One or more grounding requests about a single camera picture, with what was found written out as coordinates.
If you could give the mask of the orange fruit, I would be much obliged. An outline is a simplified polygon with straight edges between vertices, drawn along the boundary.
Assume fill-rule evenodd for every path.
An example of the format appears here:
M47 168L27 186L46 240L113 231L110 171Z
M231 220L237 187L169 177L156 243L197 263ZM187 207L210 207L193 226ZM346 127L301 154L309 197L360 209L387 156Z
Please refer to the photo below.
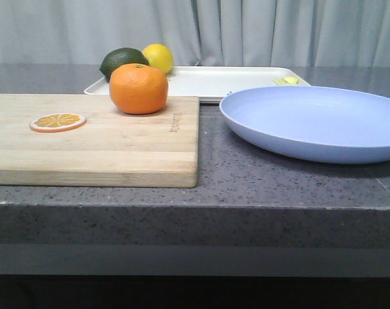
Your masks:
M124 113L144 115L165 107L169 84L165 73L145 64L124 64L109 81L109 95Z

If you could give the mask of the light blue plate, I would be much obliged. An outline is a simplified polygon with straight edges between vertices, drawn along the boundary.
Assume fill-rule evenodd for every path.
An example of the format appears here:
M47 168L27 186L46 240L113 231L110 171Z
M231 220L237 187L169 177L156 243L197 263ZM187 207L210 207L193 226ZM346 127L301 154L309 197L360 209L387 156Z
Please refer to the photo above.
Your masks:
M331 164L390 160L390 98L319 86L231 93L219 104L242 139L280 155Z

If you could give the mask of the white rectangular tray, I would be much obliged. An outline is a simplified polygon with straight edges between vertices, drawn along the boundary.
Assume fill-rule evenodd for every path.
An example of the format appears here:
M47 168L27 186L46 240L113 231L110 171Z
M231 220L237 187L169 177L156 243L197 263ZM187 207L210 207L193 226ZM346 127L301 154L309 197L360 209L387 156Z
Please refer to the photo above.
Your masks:
M275 67L176 66L167 79L170 96L198 97L207 103L219 103L242 89L276 86L286 79L308 85L292 70Z

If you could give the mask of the yellow-green printed tray motif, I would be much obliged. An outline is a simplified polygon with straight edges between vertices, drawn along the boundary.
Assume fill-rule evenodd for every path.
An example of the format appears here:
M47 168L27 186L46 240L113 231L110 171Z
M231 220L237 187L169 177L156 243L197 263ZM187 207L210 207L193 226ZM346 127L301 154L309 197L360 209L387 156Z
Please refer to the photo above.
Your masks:
M294 76L274 78L273 82L278 86L294 86L294 85L298 85L299 78Z

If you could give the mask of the wooden cutting board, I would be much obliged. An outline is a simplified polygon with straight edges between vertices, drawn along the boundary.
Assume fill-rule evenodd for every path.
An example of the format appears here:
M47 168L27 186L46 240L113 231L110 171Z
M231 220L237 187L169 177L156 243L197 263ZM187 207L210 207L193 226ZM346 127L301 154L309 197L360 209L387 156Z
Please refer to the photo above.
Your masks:
M107 95L0 94L0 185L194 187L199 109L197 97L128 115ZM87 121L59 133L30 129L57 113Z

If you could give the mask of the yellow lemon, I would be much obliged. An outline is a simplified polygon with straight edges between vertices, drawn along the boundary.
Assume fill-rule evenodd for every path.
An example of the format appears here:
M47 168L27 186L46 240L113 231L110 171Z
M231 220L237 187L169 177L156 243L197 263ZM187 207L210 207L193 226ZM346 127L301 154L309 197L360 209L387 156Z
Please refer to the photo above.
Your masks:
M165 45L159 43L148 45L143 49L142 53L150 66L162 70L165 74L172 70L173 54Z

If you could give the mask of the grey curtain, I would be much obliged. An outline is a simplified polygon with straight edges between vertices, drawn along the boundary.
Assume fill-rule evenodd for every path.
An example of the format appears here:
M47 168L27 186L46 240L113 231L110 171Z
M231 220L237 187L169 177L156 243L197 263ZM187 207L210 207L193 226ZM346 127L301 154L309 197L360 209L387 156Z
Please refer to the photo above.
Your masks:
M153 43L179 66L390 67L390 1L0 1L0 63Z

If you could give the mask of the green lime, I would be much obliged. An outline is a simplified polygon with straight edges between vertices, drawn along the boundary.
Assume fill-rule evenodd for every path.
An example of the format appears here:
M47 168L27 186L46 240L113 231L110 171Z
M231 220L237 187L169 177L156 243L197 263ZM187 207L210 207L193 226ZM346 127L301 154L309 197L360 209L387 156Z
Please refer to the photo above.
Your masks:
M131 63L149 65L149 61L145 58L140 50L124 47L109 52L104 57L99 70L104 75L106 82L109 82L111 74L118 67Z

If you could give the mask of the orange slice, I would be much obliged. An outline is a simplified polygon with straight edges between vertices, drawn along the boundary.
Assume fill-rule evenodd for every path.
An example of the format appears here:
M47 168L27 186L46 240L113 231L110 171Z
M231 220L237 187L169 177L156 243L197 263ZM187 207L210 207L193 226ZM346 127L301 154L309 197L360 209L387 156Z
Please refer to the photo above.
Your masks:
M86 122L86 117L80 114L57 113L36 118L29 123L29 127L39 133L58 133L76 129Z

